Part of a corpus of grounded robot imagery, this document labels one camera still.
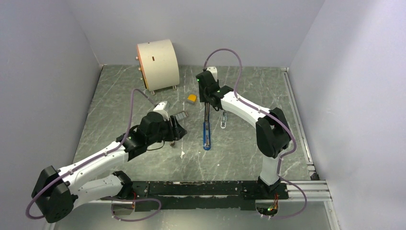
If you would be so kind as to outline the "light blue small box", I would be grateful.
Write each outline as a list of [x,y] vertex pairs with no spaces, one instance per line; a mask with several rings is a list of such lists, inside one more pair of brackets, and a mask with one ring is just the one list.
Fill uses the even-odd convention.
[[220,125],[220,127],[222,129],[226,128],[226,122],[227,122],[227,111],[223,110],[222,116],[221,116],[221,125]]

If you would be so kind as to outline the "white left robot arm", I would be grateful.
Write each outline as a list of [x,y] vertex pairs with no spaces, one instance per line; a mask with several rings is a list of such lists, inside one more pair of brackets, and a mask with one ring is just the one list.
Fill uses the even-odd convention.
[[147,152],[155,143],[178,141],[186,134],[175,116],[147,113],[139,125],[128,126],[125,133],[97,153],[58,170],[53,166],[44,168],[32,191],[26,216],[55,223],[90,201],[106,196],[127,199],[133,182],[123,171],[98,180],[96,177]]

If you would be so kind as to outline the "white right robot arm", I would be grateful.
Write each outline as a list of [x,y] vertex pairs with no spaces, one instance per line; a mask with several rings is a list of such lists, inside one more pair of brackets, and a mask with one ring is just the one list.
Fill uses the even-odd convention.
[[282,154],[294,141],[284,112],[277,107],[268,109],[254,104],[229,86],[220,87],[208,70],[199,73],[196,80],[201,102],[210,104],[215,110],[233,113],[255,128],[257,146],[264,155],[258,191],[263,198],[271,198],[281,180]]

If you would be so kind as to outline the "blue black stapler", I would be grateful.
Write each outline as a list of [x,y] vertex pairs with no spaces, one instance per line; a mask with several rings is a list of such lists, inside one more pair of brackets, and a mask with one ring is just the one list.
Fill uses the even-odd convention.
[[204,103],[204,123],[203,123],[203,149],[211,149],[211,134],[210,134],[210,104]]

